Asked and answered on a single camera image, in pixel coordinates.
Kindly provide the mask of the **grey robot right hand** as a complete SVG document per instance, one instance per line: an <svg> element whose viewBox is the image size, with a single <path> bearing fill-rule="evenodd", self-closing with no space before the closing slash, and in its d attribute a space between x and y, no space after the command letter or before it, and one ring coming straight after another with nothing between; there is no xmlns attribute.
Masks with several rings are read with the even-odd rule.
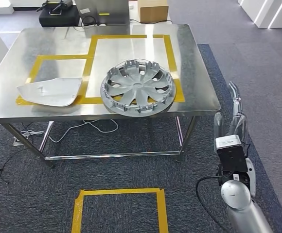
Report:
<svg viewBox="0 0 282 233"><path fill-rule="evenodd" d="M233 101L232 121L231 122L229 131L225 134L224 131L224 119L221 113L217 112L214 117L214 151L216 152L217 147L215 139L226 135L238 135L240 141L243 144L247 138L247 117L243 112L243 103L239 91L239 88L234 82L231 81L228 84L228 89Z"/></svg>

